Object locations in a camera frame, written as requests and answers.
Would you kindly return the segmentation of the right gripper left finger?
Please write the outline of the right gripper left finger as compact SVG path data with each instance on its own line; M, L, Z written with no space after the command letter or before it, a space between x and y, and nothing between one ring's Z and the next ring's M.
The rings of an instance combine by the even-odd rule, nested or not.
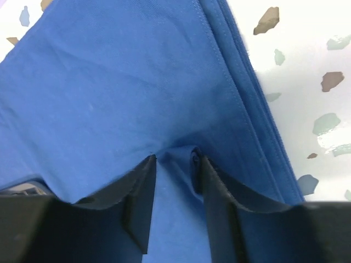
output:
M141 262L148 252L156 157L75 204L1 193L1 262Z

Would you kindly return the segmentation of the blue surgical drape cloth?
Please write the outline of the blue surgical drape cloth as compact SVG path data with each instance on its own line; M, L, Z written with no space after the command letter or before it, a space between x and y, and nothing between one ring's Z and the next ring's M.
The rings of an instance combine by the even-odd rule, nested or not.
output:
M210 262L201 155L303 201L226 1L53 1L1 62L1 188L74 203L157 156L144 262Z

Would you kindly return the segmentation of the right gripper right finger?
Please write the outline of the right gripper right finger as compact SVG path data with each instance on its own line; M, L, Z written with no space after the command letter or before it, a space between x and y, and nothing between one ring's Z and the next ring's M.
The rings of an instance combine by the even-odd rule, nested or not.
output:
M200 179L213 262L350 262L350 203L277 202L206 157Z

